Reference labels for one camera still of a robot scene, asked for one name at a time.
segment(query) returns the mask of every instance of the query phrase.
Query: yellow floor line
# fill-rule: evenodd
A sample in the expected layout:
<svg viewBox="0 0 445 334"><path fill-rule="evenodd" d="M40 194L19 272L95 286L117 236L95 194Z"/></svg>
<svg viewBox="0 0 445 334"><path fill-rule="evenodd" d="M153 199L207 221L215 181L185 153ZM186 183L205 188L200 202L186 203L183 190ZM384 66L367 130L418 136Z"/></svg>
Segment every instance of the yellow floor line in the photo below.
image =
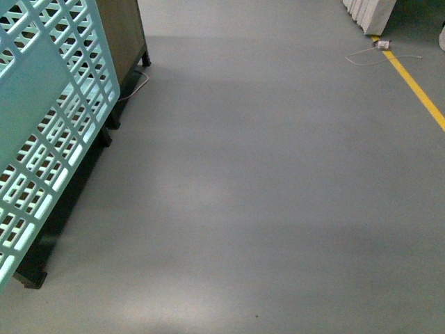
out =
<svg viewBox="0 0 445 334"><path fill-rule="evenodd" d="M372 37L375 42L378 40L377 37ZM394 54L391 51L383 51L383 54L389 59L391 64L396 68L397 72L402 76L402 78L406 81L408 86L412 89L414 94L419 98L422 104L427 108L430 112L431 116L436 120L437 124L445 131L445 117L442 115L440 110L435 106L435 104L431 101L431 99L426 95L423 91L422 87L411 77L411 74L403 67L400 61L395 58Z"/></svg>

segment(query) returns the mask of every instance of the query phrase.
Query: floor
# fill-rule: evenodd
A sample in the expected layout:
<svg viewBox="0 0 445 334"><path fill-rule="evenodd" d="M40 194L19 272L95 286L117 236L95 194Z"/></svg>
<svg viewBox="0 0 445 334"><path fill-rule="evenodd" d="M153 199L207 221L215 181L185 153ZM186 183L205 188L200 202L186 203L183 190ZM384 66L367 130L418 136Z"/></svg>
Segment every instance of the floor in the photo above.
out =
<svg viewBox="0 0 445 334"><path fill-rule="evenodd" d="M151 81L0 332L443 332L445 136L391 64L345 60L371 41L341 1L140 7ZM440 28L409 10L386 37L445 110Z"/></svg>

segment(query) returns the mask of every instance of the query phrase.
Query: white cable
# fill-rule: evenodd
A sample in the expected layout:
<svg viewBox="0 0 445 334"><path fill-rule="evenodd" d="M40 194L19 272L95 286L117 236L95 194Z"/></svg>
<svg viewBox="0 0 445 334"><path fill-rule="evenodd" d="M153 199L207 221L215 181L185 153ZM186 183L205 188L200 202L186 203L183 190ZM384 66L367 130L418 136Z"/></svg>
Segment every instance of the white cable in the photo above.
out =
<svg viewBox="0 0 445 334"><path fill-rule="evenodd" d="M377 49L377 48L378 48L378 47L372 47L372 48L370 48L370 49L366 49L366 50L358 51L358 52L355 52L354 54L349 54L349 55L347 55L345 58L346 58L346 60L347 60L348 62L350 62L351 64L354 64L354 65L357 65L357 66L372 66L372 65L377 65L377 64L385 63L385 62L387 62L387 61L392 61L392 60L394 60L394 59L399 59L399 58L417 58L417 59L422 59L422 58L423 58L422 56L413 56L413 55L410 55L410 54L405 54L405 55L402 55L402 56L397 56L397 57L393 57L393 58L388 58L388 59L385 59L384 61L377 61L377 62L375 62L375 63L365 63L365 64L356 63L356 62L350 60L350 58L349 58L349 57L351 57L351 56L355 56L355 55L357 55L357 54L362 54L362 53L364 53L364 52L371 51L371 50L374 50L374 49Z"/></svg>
<svg viewBox="0 0 445 334"><path fill-rule="evenodd" d="M132 92L132 94L128 95L127 97L123 97L122 99L119 99L118 102L125 101L125 100L129 99L130 97L134 96L143 86L145 86L147 84L148 81L150 81L150 77L148 75L146 75L145 73L142 73L137 70L134 70L134 72L137 72L137 73L143 75L146 78L146 80L144 82L142 82L141 85L139 85L139 87L137 87L137 89L135 89Z"/></svg>

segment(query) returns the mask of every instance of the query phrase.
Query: cabinet leg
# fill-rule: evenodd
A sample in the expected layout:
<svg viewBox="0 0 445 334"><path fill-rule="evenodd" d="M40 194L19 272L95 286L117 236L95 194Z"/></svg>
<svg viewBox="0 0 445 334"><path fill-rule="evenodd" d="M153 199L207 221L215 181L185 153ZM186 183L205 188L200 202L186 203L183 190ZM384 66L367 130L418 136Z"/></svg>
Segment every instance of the cabinet leg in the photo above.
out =
<svg viewBox="0 0 445 334"><path fill-rule="evenodd" d="M148 51L145 51L142 55L142 66L143 67L149 67L152 64L152 61L150 60Z"/></svg>
<svg viewBox="0 0 445 334"><path fill-rule="evenodd" d="M100 129L99 139L101 144L105 148L109 148L111 146L111 142L113 141L113 139L111 139L110 134L108 133L108 130L105 127L105 125Z"/></svg>

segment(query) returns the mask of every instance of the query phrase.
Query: plastic crate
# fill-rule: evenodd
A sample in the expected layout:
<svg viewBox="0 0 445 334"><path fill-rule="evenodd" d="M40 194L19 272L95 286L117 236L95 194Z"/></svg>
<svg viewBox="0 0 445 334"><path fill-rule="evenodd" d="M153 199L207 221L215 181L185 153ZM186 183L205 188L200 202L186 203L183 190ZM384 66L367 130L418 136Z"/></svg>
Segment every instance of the plastic crate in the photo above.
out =
<svg viewBox="0 0 445 334"><path fill-rule="evenodd" d="M0 291L119 94L94 0L0 0Z"/></svg>

